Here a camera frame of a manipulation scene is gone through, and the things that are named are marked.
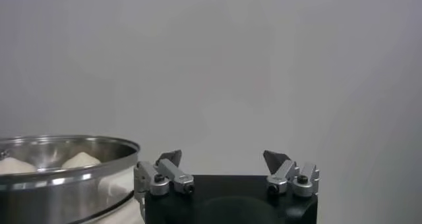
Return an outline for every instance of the white wall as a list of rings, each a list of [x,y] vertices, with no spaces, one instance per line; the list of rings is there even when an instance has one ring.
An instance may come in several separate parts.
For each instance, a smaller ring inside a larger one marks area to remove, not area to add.
[[[193,173],[285,152],[320,167],[321,223],[420,223],[420,4],[0,0],[0,134],[181,148]]]

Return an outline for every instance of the metal bowl rim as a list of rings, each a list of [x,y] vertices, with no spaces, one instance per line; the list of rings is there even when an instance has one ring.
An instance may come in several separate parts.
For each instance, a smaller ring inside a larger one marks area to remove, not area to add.
[[[47,170],[44,172],[37,172],[37,173],[19,173],[19,174],[6,174],[0,175],[0,187],[5,184],[12,184],[12,183],[20,183],[26,181],[29,182],[37,182],[37,181],[45,181],[52,178],[68,178],[73,181],[81,181],[87,179],[94,179],[102,176],[106,176],[108,174],[116,173],[118,171],[127,169],[132,165],[136,164],[137,155],[140,151],[140,146],[132,142],[130,140],[126,140],[123,138],[115,138],[115,137],[108,137],[108,136],[95,136],[95,135],[38,135],[38,136],[15,136],[11,138],[0,138],[0,146],[2,144],[6,144],[6,142],[13,143],[16,140],[76,140],[76,139],[86,139],[86,138],[95,138],[96,140],[114,140],[117,141],[119,144],[123,144],[125,146],[131,147],[135,153],[127,155],[125,157],[114,159],[112,161],[107,161],[95,166],[89,167],[77,167],[72,169],[58,169],[58,170]],[[77,178],[79,176],[85,174],[91,174],[90,178]]]

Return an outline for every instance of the black screw head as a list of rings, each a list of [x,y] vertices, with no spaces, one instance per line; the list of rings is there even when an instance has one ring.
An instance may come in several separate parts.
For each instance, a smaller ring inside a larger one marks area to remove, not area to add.
[[[162,174],[157,174],[154,176],[154,182],[162,182],[164,181],[164,176]]]
[[[278,194],[278,187],[275,185],[270,185],[267,189],[267,193],[271,196],[275,196]]]
[[[195,186],[187,185],[184,187],[184,190],[186,194],[193,194],[193,192],[195,191]]]
[[[308,183],[308,177],[305,175],[299,175],[297,178],[297,183],[299,184],[307,184]]]

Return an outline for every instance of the dough ball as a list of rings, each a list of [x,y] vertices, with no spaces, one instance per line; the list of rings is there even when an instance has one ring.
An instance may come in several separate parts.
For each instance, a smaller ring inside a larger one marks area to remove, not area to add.
[[[13,173],[33,173],[37,169],[33,165],[13,157],[6,157],[0,161],[0,175]]]
[[[62,169],[71,169],[74,167],[87,167],[87,166],[93,166],[100,164],[100,160],[96,159],[95,157],[92,157],[91,155],[80,152],[76,156],[70,158],[67,160],[62,166]]]

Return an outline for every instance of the metal bracket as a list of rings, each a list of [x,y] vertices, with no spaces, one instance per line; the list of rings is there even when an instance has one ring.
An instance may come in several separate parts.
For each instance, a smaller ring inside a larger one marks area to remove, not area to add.
[[[318,194],[319,169],[312,163],[306,163],[300,175],[293,180],[292,189],[295,195],[300,197],[311,197]]]
[[[287,191],[287,183],[295,178],[299,173],[296,162],[285,160],[281,167],[266,178],[267,191],[271,195],[283,194]]]
[[[176,167],[179,166],[180,160],[182,158],[182,151],[181,150],[175,150],[172,152],[165,152],[163,153],[158,160],[156,161],[156,165],[160,162],[162,159],[168,159],[170,160]]]
[[[159,160],[157,170],[173,182],[175,191],[182,194],[192,194],[194,192],[195,184],[193,176],[182,172],[182,170],[170,160]]]
[[[134,168],[135,192],[147,192],[163,196],[169,192],[169,179],[159,174],[147,161],[140,161]]]

